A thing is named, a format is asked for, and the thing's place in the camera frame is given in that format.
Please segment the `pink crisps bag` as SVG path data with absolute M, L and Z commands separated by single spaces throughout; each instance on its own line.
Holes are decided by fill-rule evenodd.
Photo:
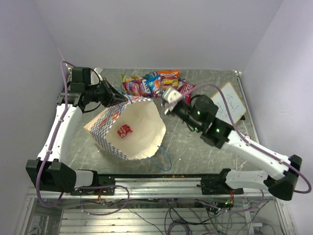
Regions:
M 192 90 L 193 88 L 195 88 L 195 85 L 193 84 L 189 84 L 189 83 L 184 83 L 182 86 L 180 86 L 178 88 L 178 92 L 181 94 L 181 95 L 184 95 L 185 93 L 187 93 L 188 91 Z M 187 104 L 190 104 L 191 103 L 191 93 L 188 94 L 186 97 L 185 97 L 185 100 L 186 100 L 186 103 Z

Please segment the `purple chocolate pack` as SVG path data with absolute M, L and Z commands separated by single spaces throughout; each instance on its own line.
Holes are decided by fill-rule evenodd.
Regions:
M 132 96 L 152 97 L 153 94 L 145 78 L 122 82 L 127 94 Z

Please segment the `purple snack pack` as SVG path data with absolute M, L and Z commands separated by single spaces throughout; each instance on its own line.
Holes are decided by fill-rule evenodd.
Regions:
M 180 77 L 178 78 L 178 81 L 179 81 L 178 89 L 186 83 L 186 79 Z

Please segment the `orange snack packet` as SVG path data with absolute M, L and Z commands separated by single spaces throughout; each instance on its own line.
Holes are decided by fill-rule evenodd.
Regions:
M 180 70 L 161 70 L 157 74 L 160 76 L 162 90 L 166 90 L 168 87 L 178 88 Z

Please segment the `blue candy packet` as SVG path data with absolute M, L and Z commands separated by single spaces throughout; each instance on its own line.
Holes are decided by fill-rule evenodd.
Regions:
M 155 97 L 159 97 L 159 95 L 162 92 L 162 88 L 161 88 L 161 81 L 156 79 L 153 82 L 153 93 Z

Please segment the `small red candy packet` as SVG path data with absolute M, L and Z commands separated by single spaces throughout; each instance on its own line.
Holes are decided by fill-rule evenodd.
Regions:
M 117 134 L 121 137 L 124 138 L 128 133 L 132 133 L 133 130 L 131 129 L 131 127 L 127 124 L 122 125 L 118 130 L 117 130 Z

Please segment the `blue snack packet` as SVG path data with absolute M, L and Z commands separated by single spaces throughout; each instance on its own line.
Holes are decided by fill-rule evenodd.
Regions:
M 157 72 L 150 72 L 150 73 L 145 75 L 145 79 L 146 79 L 146 83 L 149 86 L 152 94 L 154 94 L 153 93 L 153 82 L 156 79 L 160 80 L 159 74 Z

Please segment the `checkered paper bag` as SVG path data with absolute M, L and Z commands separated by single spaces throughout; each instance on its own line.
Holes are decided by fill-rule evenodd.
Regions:
M 123 160 L 151 158 L 161 146 L 166 126 L 151 98 L 125 95 L 125 102 L 104 109 L 84 126 L 99 148 Z

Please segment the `green snack packet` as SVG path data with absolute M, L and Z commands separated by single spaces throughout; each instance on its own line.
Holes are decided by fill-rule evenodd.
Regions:
M 141 76 L 128 76 L 125 74 L 121 74 L 121 82 L 122 83 L 139 80 L 140 78 L 141 78 Z

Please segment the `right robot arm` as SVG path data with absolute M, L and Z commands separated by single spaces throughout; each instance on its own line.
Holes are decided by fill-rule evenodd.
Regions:
M 223 169 L 215 183 L 222 194 L 231 189 L 252 188 L 268 191 L 272 196 L 289 201 L 296 192 L 302 159 L 297 155 L 286 156 L 245 137 L 229 123 L 217 118 L 218 106 L 206 95 L 196 97 L 188 104 L 181 95 L 174 93 L 164 98 L 168 112 L 179 117 L 209 146 L 232 152 L 259 167 L 258 171 Z

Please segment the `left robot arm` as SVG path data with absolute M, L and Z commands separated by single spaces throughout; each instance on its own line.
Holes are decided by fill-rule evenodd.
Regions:
M 93 69 L 70 69 L 65 87 L 57 98 L 56 116 L 46 143 L 37 158 L 26 163 L 26 171 L 37 192 L 71 193 L 81 187 L 88 194 L 99 191 L 96 171 L 73 170 L 64 160 L 88 104 L 95 102 L 108 108 L 125 101 L 127 98 Z

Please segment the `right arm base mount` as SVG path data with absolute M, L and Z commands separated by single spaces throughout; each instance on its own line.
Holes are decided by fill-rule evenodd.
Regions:
M 231 169 L 224 168 L 219 174 L 207 174 L 201 177 L 201 181 L 197 187 L 201 189 L 202 195 L 220 195 L 230 194 L 233 192 L 235 195 L 244 193 L 242 188 L 233 189 L 226 184 L 226 176 Z

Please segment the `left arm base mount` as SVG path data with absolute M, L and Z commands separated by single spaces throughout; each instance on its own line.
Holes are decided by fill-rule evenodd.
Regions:
M 98 182 L 91 186 L 76 188 L 70 193 L 71 196 L 114 195 L 115 179 L 111 176 L 99 176 Z

